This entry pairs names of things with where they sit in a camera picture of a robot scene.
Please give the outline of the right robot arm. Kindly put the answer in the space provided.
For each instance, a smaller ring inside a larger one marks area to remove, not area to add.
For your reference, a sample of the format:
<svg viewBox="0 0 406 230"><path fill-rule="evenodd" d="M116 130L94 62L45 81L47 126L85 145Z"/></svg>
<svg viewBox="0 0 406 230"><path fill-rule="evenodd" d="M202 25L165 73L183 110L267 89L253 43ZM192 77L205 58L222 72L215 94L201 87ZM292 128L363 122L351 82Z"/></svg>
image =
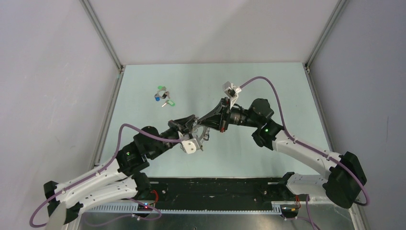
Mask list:
<svg viewBox="0 0 406 230"><path fill-rule="evenodd" d="M227 131L229 125L255 127L252 137L257 146L286 154L318 172L320 179L315 185L321 186L334 204L342 208L359 205L356 199L365 190L367 179L358 157L351 152L341 155L295 139L272 120L273 114L266 99L255 99L249 109L244 109L232 106L225 97L197 123L220 132Z"/></svg>

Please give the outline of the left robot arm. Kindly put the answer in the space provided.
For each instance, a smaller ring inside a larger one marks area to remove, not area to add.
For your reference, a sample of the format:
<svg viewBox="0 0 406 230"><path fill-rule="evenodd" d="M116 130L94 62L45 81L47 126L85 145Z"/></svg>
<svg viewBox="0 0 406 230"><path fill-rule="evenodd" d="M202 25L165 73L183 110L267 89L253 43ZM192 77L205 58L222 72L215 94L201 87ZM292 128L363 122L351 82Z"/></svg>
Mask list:
<svg viewBox="0 0 406 230"><path fill-rule="evenodd" d="M48 215L51 216L61 205L65 218L63 224L74 221L85 211L104 203L119 199L147 199L153 189L143 170L153 160L177 144L189 148L193 153L200 148L198 138L193 136L196 116L170 120L168 129L162 133L153 126L139 129L130 124L125 127L138 132L133 141L121 147L118 139L113 156L92 170L64 183L49 181L44 184Z"/></svg>

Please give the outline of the large metal key ring disc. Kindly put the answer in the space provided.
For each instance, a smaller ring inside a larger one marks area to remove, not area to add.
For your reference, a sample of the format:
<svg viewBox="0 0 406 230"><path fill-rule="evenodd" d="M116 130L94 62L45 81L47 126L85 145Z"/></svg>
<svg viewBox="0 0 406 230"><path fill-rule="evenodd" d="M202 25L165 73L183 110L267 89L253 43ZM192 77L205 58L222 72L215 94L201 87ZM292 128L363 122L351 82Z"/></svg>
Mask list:
<svg viewBox="0 0 406 230"><path fill-rule="evenodd" d="M203 142L208 141L210 138L210 128L201 125L195 125L192 128L192 132L197 134L197 137L200 141L200 150L203 151Z"/></svg>

